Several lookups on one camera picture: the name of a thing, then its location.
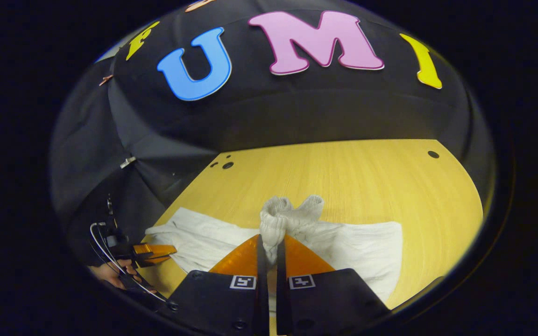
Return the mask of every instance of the human hand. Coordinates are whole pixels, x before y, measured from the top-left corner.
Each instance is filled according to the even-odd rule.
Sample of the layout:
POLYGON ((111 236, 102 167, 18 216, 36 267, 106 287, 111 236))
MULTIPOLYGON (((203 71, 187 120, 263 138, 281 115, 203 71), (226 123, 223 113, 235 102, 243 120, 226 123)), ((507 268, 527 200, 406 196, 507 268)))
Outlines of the human hand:
MULTIPOLYGON (((134 270, 132 267, 132 260, 120 259, 117 262, 121 267, 125 267, 126 272, 133 275, 136 281, 142 282, 142 279, 136 276, 136 270, 134 270)), ((116 288, 124 289, 124 291, 126 290, 126 287, 120 280, 120 276, 118 274, 120 273, 120 270, 115 264, 113 264, 113 262, 108 262, 106 264, 102 264, 101 266, 89 266, 88 268, 90 268, 97 279, 105 280, 116 288)))

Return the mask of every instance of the metal clip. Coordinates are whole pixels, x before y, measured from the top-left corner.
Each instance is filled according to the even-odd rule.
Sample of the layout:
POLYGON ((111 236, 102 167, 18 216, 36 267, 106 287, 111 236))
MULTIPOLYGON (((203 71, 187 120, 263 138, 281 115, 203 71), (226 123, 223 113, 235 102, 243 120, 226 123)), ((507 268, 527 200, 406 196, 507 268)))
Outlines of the metal clip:
POLYGON ((136 157, 131 157, 131 158, 128 158, 126 159, 126 161, 124 161, 122 164, 120 164, 120 168, 124 169, 126 168, 126 166, 128 166, 130 163, 136 161, 136 157))

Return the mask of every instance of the white cloth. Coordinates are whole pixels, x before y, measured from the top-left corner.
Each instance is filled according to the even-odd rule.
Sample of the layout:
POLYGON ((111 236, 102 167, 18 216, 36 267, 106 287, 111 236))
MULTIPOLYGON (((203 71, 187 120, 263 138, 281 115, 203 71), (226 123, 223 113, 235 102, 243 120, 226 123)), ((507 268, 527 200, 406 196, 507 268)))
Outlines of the white cloth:
MULTIPOLYGON (((185 208, 166 224, 148 228, 151 244, 173 245, 171 255, 184 272, 209 271, 237 246, 261 234, 269 260, 275 265, 277 245, 286 233, 323 258, 336 270, 353 268, 385 302, 395 289, 402 265, 399 223, 338 224, 318 221, 324 206, 311 195, 297 209, 287 198, 273 197, 261 210, 259 229, 241 228, 185 208)), ((269 289, 269 310, 275 312, 275 292, 269 289)))

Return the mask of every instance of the letter m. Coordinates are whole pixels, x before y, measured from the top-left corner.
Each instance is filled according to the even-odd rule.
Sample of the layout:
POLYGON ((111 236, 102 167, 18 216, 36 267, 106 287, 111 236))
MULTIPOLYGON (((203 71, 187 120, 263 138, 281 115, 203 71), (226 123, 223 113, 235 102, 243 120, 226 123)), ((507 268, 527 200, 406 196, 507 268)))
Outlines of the letter m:
POLYGON ((342 66, 382 69, 383 61, 376 57, 359 23, 357 17, 337 11, 321 13, 318 28, 282 11, 264 13, 248 20, 250 26, 260 26, 269 40, 275 56, 275 62, 269 69, 275 75, 295 74, 308 68, 308 60, 297 55, 293 43, 321 66, 329 66, 335 42, 339 41, 342 55, 338 61, 342 66))

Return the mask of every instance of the white cable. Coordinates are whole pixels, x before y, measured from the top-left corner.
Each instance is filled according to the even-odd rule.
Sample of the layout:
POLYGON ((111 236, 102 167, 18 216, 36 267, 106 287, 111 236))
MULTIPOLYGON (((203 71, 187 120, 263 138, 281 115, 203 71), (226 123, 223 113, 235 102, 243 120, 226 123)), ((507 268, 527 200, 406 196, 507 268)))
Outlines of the white cable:
MULTIPOLYGON (((97 239, 95 238, 94 236, 94 232, 92 231, 92 228, 95 226, 95 225, 98 225, 98 223, 92 223, 90 225, 90 235, 92 236, 92 238, 94 239, 94 242, 97 243, 97 246, 99 247, 99 249, 101 249, 101 251, 103 251, 103 253, 105 254, 105 257, 107 257, 111 262, 113 262, 113 265, 115 265, 122 273, 128 275, 126 272, 124 272, 124 270, 122 270, 122 268, 120 267, 120 265, 117 264, 117 261, 115 261, 115 259, 111 258, 111 256, 109 256, 107 254, 107 252, 103 249, 103 247, 101 247, 101 244, 99 244, 99 242, 97 241, 97 239)), ((158 298, 159 300, 163 301, 163 302, 166 302, 165 300, 163 300, 162 298, 160 298, 159 296, 156 296, 154 293, 152 293, 151 291, 149 291, 148 289, 146 289, 143 285, 141 285, 140 283, 138 283, 138 281, 136 281, 136 279, 132 278, 132 280, 134 281, 134 283, 136 283, 137 285, 139 285, 142 289, 144 289, 145 291, 147 291, 149 294, 151 294, 152 296, 155 296, 156 298, 158 298)))

